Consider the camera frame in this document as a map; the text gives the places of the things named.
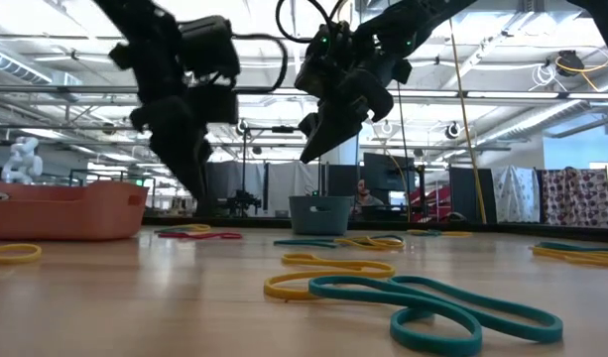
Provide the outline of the black partition screen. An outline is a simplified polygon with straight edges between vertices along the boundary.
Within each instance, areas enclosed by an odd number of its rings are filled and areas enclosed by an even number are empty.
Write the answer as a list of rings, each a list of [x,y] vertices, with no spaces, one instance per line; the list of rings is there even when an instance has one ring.
[[[496,202],[491,170],[479,169],[478,174],[486,220],[490,224],[496,223]],[[449,170],[449,181],[452,209],[465,216],[469,222],[482,223],[474,171],[466,168],[451,168]]]

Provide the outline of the grey-teal plastic basket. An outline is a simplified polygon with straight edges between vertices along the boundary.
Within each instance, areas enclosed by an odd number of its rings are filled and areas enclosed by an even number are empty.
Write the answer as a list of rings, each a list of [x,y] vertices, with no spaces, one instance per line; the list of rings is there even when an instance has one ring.
[[[290,196],[293,231],[298,235],[344,235],[352,199],[348,196]]]

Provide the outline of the long overhead light bar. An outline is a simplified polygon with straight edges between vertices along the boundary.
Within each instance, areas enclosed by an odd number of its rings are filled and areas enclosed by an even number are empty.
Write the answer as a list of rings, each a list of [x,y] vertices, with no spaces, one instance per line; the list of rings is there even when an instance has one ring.
[[[0,85],[0,92],[26,93],[85,93],[85,94],[135,94],[135,86],[64,86],[64,85]],[[453,98],[458,92],[453,90],[401,89],[407,98]],[[603,100],[608,101],[608,92],[533,92],[533,91],[487,91],[463,90],[465,98],[472,99],[513,99],[513,100]]]

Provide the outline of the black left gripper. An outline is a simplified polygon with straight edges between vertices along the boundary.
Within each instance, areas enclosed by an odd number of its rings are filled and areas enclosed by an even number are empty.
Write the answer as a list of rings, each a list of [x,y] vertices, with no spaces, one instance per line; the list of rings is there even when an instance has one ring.
[[[133,127],[152,133],[171,129],[202,130],[208,124],[235,125],[239,121],[237,93],[232,88],[217,84],[190,87],[184,94],[157,99],[133,110]],[[207,161],[212,154],[210,143],[179,144],[151,142],[150,149],[167,166],[174,177],[196,200],[195,214],[204,214],[208,203]]]

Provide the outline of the dark circle-patterned cloth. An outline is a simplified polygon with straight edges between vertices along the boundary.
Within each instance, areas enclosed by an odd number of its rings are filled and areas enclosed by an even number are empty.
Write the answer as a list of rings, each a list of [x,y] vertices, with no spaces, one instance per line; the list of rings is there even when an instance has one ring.
[[[602,169],[541,171],[542,222],[608,228],[608,176]]]

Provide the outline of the dark curtain panel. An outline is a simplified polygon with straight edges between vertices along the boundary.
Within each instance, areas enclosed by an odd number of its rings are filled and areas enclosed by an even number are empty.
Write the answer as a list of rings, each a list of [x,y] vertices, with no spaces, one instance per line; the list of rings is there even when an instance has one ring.
[[[208,196],[215,216],[242,217],[236,198],[242,189],[242,164],[220,162],[207,164]]]

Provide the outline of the white pillar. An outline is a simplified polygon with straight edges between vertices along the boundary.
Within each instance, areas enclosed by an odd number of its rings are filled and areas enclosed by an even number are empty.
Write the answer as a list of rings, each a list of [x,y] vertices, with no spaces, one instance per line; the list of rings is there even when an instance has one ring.
[[[323,154],[321,162],[330,165],[355,166],[358,162],[359,136],[355,135]]]

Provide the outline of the red rubber band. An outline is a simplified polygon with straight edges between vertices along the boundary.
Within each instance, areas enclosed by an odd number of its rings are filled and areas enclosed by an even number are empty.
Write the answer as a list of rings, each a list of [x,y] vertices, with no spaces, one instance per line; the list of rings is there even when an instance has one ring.
[[[241,240],[243,236],[234,232],[215,232],[215,233],[188,233],[188,232],[161,232],[160,238],[189,239],[189,240]]]

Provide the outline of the white patterned cloth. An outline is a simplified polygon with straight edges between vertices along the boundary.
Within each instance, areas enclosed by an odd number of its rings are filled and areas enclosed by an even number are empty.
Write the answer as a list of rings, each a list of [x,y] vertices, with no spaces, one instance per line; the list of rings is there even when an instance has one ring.
[[[498,223],[539,223],[541,194],[537,172],[507,166],[491,170]]]

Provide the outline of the person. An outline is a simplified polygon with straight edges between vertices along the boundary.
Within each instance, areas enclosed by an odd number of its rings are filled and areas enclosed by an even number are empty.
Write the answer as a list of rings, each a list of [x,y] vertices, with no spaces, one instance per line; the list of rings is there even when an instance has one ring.
[[[366,186],[364,178],[357,183],[357,191],[351,210],[354,219],[369,219],[386,207],[385,203],[375,197]]]

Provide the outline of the red frame object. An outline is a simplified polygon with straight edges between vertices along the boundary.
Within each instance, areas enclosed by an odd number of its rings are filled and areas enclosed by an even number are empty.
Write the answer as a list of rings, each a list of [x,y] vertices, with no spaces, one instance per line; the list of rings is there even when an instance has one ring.
[[[452,211],[451,189],[445,185],[427,192],[424,201],[417,189],[410,193],[410,204],[413,222],[441,220]]]

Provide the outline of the black metal frame rig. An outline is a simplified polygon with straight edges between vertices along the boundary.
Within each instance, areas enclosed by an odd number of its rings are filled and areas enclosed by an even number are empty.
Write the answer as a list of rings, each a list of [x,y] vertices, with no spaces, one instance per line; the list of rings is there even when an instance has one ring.
[[[272,127],[250,127],[250,133],[242,137],[242,189],[255,195],[262,201],[257,215],[271,218],[288,218],[290,211],[276,211],[274,215],[268,213],[268,167],[269,164],[301,162],[298,160],[298,146],[295,143],[262,143],[263,134],[275,134],[277,137],[293,139],[301,131],[291,126],[279,125]],[[318,189],[320,180],[320,164],[318,165]]]

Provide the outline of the black panel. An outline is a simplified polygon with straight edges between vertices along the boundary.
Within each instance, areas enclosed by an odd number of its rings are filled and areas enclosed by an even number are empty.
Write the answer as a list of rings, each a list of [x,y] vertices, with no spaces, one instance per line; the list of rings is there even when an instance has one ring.
[[[330,165],[327,170],[327,194],[329,196],[354,196],[359,181],[355,166]]]

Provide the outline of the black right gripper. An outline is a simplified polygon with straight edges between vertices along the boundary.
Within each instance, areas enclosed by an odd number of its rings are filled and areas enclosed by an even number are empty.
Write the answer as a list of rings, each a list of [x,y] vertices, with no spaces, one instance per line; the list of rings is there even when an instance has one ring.
[[[387,86],[392,81],[405,83],[409,79],[411,32],[392,25],[362,25],[352,31],[351,40],[349,65],[340,81],[318,110],[308,113],[299,123],[299,130],[306,136],[300,155],[303,163],[358,134],[365,119],[384,119],[394,106]]]

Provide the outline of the black monitor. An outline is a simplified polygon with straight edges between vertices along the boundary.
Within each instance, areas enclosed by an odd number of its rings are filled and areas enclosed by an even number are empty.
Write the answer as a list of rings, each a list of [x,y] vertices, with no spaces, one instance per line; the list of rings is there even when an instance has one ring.
[[[415,190],[415,165],[412,158],[365,153],[361,176],[368,188],[388,191]]]

